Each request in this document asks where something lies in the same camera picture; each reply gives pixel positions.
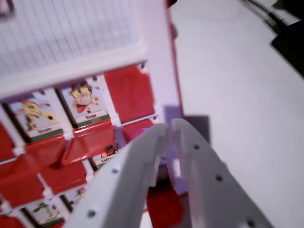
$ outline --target cartoon character picture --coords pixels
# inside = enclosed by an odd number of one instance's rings
[[[69,94],[74,98],[72,106],[78,113],[91,113],[100,104],[99,98],[92,95],[92,87],[86,81],[72,85]]]
[[[78,127],[109,118],[98,86],[83,81],[63,88],[60,92]]]
[[[77,205],[81,198],[84,196],[84,193],[86,192],[86,189],[84,187],[81,187],[76,190],[76,195],[74,195],[74,200],[71,200],[69,203],[70,205]]]
[[[116,153],[118,153],[118,150],[116,150],[115,147],[113,147],[113,146],[111,145],[111,146],[108,146],[108,147],[106,148],[105,152],[103,152],[103,153],[101,154],[101,157],[102,157],[102,158],[106,158],[106,157],[109,157],[109,156],[114,155],[114,154],[116,154]]]
[[[37,129],[36,120],[39,118],[43,118],[53,124],[57,123],[53,112],[41,110],[43,108],[49,107],[50,105],[48,103],[36,104],[35,102],[28,99],[20,100],[20,103],[23,104],[23,108],[18,109],[15,114],[25,115],[28,131]]]
[[[30,138],[55,130],[58,130],[58,133],[62,131],[47,101],[32,96],[10,103],[9,107]]]
[[[31,213],[41,225],[57,219],[60,214],[55,205],[50,206],[44,202],[37,202],[33,206],[34,209],[31,210]]]

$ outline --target red plastic panel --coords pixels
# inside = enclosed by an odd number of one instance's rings
[[[143,133],[145,130],[147,130],[149,127],[153,125],[152,121],[149,119],[142,120],[127,126],[122,127],[123,136],[126,143],[129,143],[134,138],[136,138],[138,135]]]
[[[22,228],[22,223],[14,217],[8,217],[6,215],[0,215],[0,227],[3,228]]]
[[[149,75],[141,73],[139,67],[127,66],[104,74],[115,110],[122,123],[154,113]]]
[[[48,166],[59,161],[65,150],[65,143],[63,135],[59,134],[26,145],[26,151],[39,166]]]
[[[38,172],[39,166],[27,154],[0,166],[0,193],[12,207],[43,198]]]
[[[0,124],[0,161],[15,157],[13,153],[14,145],[3,126]]]
[[[68,166],[51,165],[41,171],[43,179],[51,187],[54,194],[86,183],[86,170],[82,162]]]
[[[114,129],[110,119],[97,122],[75,131],[61,160],[63,165],[69,165],[83,159],[103,153],[115,142]]]
[[[153,227],[169,228],[181,223],[185,212],[169,179],[149,188],[147,207]]]

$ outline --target black object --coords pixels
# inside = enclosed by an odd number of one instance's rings
[[[11,17],[12,15],[14,15],[15,13],[15,6],[12,0],[6,0],[7,6],[8,6],[8,10],[7,11],[1,11],[2,9],[0,9],[0,19],[7,19],[9,17]]]
[[[289,13],[299,19],[304,19],[304,1],[303,0],[280,0],[282,6]]]
[[[187,120],[205,139],[211,144],[210,136],[210,120],[206,115],[197,115],[197,116],[184,116],[184,119]]]
[[[175,4],[177,2],[177,0],[169,0],[169,7],[172,6],[173,4]]]
[[[299,21],[287,26],[271,45],[304,76],[304,23]]]

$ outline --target character card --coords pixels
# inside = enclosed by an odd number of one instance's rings
[[[77,188],[70,189],[64,193],[68,204],[75,208],[86,192],[86,186],[78,186]]]
[[[8,105],[32,142],[62,132],[48,101],[31,95]]]
[[[109,118],[98,86],[82,81],[62,88],[60,92],[78,127]]]
[[[93,163],[97,169],[100,169],[107,161],[111,160],[119,150],[125,146],[125,140],[120,127],[114,126],[114,138],[115,144],[106,148],[106,150],[99,155],[99,157],[93,157]]]
[[[48,227],[64,221],[62,213],[56,206],[56,200],[52,200],[50,203],[39,200],[28,204],[26,209],[42,227]]]

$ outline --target screw hole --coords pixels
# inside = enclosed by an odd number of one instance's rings
[[[89,210],[87,212],[88,218],[93,218],[96,215],[96,212],[94,210]]]
[[[215,179],[218,181],[218,182],[222,182],[223,181],[223,177],[221,175],[216,175],[215,176]]]
[[[247,220],[247,225],[248,225],[250,228],[256,227],[255,222],[254,222],[253,220],[251,220],[251,219],[248,219],[248,220]]]
[[[118,173],[118,172],[119,172],[119,170],[117,168],[112,169],[112,173]]]

